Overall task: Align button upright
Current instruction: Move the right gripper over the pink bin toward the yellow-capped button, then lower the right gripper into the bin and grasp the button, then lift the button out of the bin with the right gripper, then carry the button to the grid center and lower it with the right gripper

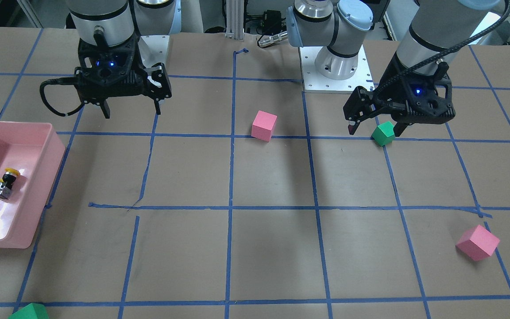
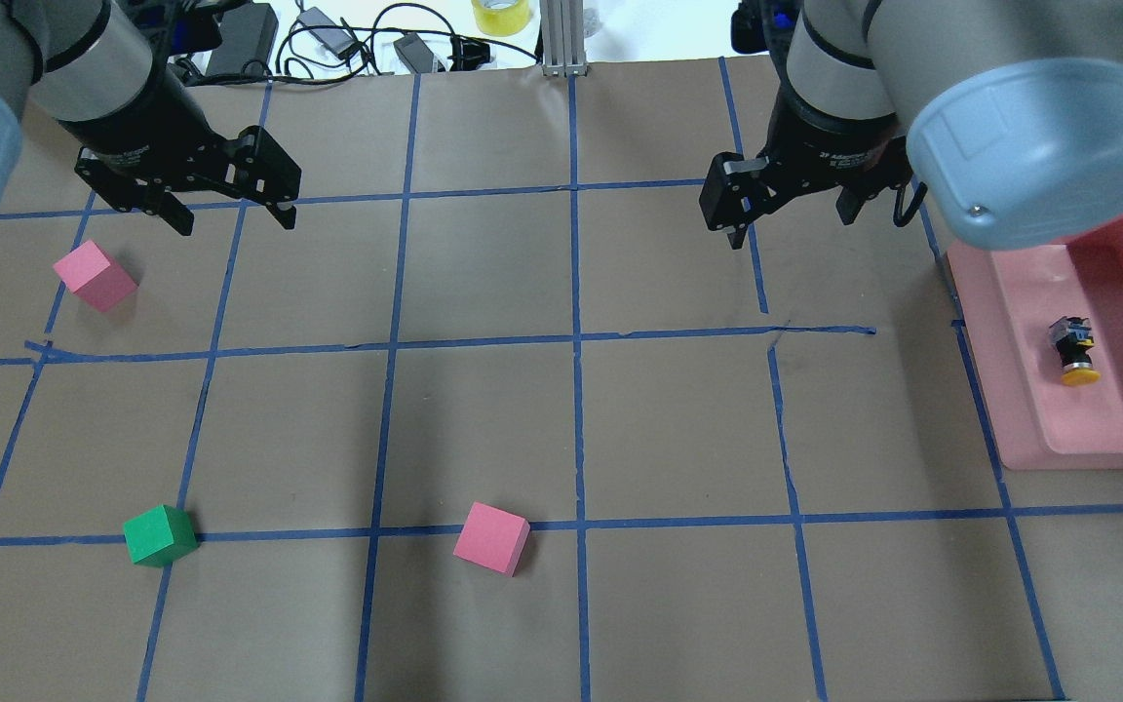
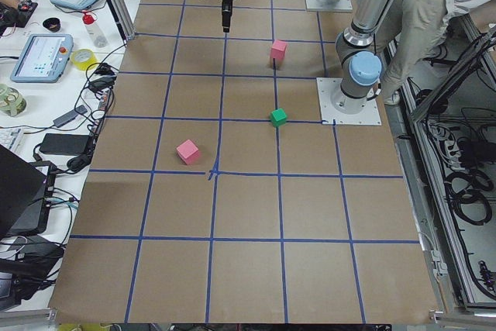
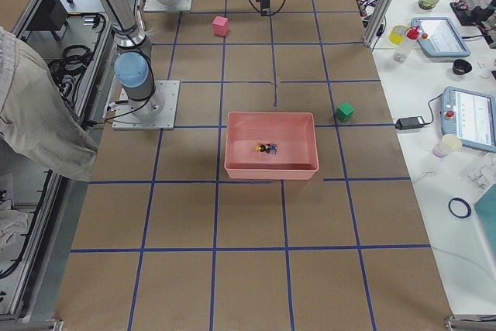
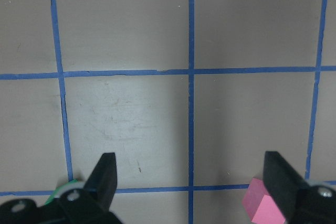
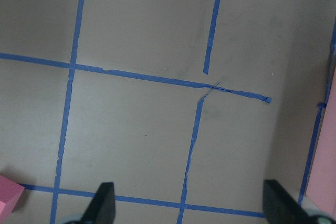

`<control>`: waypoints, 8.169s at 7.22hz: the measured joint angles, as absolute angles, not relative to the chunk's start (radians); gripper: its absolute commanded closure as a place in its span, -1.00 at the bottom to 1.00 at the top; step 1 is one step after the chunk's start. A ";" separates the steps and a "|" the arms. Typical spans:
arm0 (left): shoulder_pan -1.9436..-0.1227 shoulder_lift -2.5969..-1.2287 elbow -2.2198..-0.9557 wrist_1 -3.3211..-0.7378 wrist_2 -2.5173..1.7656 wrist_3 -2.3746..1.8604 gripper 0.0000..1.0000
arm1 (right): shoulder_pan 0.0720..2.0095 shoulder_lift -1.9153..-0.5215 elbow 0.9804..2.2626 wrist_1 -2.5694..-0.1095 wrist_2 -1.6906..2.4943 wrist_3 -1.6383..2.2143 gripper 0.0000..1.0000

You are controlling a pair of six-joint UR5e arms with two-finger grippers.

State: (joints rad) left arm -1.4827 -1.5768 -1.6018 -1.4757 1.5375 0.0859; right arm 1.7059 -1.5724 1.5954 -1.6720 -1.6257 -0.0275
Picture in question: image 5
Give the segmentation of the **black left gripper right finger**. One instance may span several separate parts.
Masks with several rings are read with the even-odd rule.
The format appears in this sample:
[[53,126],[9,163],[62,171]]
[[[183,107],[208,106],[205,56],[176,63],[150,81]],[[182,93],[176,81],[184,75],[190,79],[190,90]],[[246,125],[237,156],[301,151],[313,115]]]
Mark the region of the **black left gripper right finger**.
[[309,184],[277,151],[265,152],[263,182],[285,219],[291,221],[299,194]]

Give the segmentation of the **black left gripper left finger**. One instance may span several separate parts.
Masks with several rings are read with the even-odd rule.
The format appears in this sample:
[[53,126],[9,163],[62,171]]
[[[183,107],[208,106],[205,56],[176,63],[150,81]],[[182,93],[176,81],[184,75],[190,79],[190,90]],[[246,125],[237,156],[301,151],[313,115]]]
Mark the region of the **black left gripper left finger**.
[[103,153],[83,189],[108,211],[117,189],[117,161],[115,153]]

